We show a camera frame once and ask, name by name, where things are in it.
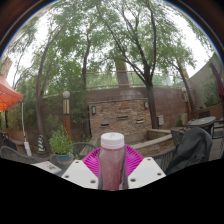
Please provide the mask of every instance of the bottle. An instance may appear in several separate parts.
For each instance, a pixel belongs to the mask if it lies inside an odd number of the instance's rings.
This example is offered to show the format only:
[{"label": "bottle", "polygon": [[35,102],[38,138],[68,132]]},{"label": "bottle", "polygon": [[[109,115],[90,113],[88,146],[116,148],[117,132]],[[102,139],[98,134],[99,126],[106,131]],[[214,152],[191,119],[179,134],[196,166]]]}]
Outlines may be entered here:
[{"label": "bottle", "polygon": [[124,135],[116,132],[101,136],[99,162],[102,190],[117,191],[122,189],[122,168],[124,166],[126,148]]}]

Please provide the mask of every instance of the potted plant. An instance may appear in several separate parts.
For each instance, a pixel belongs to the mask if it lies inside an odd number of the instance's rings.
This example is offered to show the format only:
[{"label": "potted plant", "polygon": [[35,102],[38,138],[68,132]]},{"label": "potted plant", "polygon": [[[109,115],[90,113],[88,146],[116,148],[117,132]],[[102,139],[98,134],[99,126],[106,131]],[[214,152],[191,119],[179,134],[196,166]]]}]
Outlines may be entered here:
[{"label": "potted plant", "polygon": [[72,140],[65,127],[60,126],[57,131],[52,131],[49,143],[51,151],[56,154],[59,166],[69,166],[73,162]]}]

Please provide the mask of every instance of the roof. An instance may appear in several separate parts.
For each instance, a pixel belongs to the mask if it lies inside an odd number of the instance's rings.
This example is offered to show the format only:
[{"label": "roof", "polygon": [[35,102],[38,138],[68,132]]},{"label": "roof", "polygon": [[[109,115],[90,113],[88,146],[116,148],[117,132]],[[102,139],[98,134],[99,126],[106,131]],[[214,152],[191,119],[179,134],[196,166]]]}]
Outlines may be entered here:
[{"label": "roof", "polygon": [[8,84],[5,75],[0,76],[0,111],[6,111],[22,101],[23,95]]}]

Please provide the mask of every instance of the patio chair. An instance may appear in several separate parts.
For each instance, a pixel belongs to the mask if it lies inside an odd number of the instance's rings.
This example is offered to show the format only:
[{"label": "patio chair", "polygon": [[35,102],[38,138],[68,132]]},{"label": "patio chair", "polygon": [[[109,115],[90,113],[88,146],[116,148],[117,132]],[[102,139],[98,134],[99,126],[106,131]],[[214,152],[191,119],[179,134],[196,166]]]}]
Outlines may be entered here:
[{"label": "patio chair", "polygon": [[25,163],[25,164],[35,164],[38,161],[32,156],[25,156],[18,153],[16,150],[8,147],[2,146],[0,149],[0,156],[2,159],[8,159],[15,162]]},{"label": "patio chair", "polygon": [[155,162],[158,164],[158,166],[163,171],[165,171],[172,159],[174,150],[175,150],[175,147],[164,150],[163,152],[160,152],[160,153],[153,154],[150,157],[152,157],[155,160]]},{"label": "patio chair", "polygon": [[221,145],[220,145],[220,155],[219,158],[224,158],[224,151],[223,151],[223,146],[224,146],[224,120],[219,120],[215,121],[214,126],[213,126],[213,132],[212,132],[212,139],[222,139],[221,140]]},{"label": "patio chair", "polygon": [[[205,111],[205,112],[201,112],[198,114],[198,118],[204,118],[204,117],[210,117],[210,111]],[[211,130],[214,124],[211,124],[210,126],[207,127],[203,127],[202,129],[204,129],[205,131],[207,131],[210,135],[211,135]]]},{"label": "patio chair", "polygon": [[171,129],[170,132],[172,135],[173,143],[175,146],[177,146],[182,141],[183,135],[186,131],[182,128],[179,129],[178,131]]},{"label": "patio chair", "polygon": [[188,166],[209,161],[211,147],[211,135],[201,128],[190,129],[174,149],[172,159],[164,173],[169,175]]},{"label": "patio chair", "polygon": [[[92,152],[94,149],[97,149],[97,147],[91,143],[88,142],[75,142],[73,145],[73,155],[74,159],[83,159],[87,154]],[[52,154],[50,156],[50,162],[54,165],[58,165],[56,154]]]}]

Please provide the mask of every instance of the wall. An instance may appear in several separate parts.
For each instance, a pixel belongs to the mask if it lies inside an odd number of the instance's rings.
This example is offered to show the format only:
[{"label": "wall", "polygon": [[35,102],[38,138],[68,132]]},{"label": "wall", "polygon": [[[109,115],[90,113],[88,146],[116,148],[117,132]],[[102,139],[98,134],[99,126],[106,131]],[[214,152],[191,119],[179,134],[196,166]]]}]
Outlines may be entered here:
[{"label": "wall", "polygon": [[[186,106],[180,89],[154,88],[157,116],[164,116],[161,129],[176,126],[178,116],[186,113]],[[89,110],[96,106],[96,114],[90,113],[90,125],[93,137],[99,137],[108,131],[125,135],[147,131],[151,128],[149,109],[144,108],[147,101],[145,88],[93,90],[89,94]],[[117,120],[118,116],[129,116],[127,120]]]},{"label": "wall", "polygon": [[[160,129],[170,129],[176,126],[180,114],[186,113],[185,102],[180,89],[154,88],[157,116],[164,116],[164,125]],[[147,101],[146,89],[141,88],[118,88],[105,90],[92,90],[88,95],[90,109],[90,125],[93,136],[100,136],[108,131],[120,131],[125,134],[139,133],[151,128],[149,109],[144,109],[144,102]],[[47,137],[50,137],[50,130],[56,130],[63,124],[62,96],[43,99],[42,114],[44,129]],[[95,105],[96,115],[91,114],[91,107]],[[55,127],[50,127],[48,116],[52,114],[58,117]],[[127,120],[116,120],[117,116],[129,116]],[[136,119],[142,119],[142,124],[136,124]],[[110,123],[110,127],[101,128],[100,124]],[[38,144],[37,123],[26,125],[30,145]],[[72,139],[82,139],[82,126],[71,122]]]}]

